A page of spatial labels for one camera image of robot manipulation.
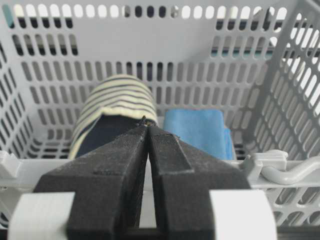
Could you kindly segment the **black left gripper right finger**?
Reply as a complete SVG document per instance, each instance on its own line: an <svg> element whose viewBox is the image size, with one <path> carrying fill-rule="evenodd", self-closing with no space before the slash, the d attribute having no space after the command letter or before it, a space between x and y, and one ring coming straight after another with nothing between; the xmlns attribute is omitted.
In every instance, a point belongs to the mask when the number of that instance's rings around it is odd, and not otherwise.
<svg viewBox="0 0 320 240"><path fill-rule="evenodd" d="M245 175L157 126L148 128L157 227L168 240L215 237L210 190L246 190Z"/></svg>

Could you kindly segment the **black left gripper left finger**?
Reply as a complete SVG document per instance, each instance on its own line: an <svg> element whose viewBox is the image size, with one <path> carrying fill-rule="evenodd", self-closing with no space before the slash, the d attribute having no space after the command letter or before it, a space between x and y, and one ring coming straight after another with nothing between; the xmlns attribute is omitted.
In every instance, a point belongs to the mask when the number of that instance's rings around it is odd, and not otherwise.
<svg viewBox="0 0 320 240"><path fill-rule="evenodd" d="M69 240L115 240L139 227L147 133L147 126L140 125L40 178L36 193L75 193Z"/></svg>

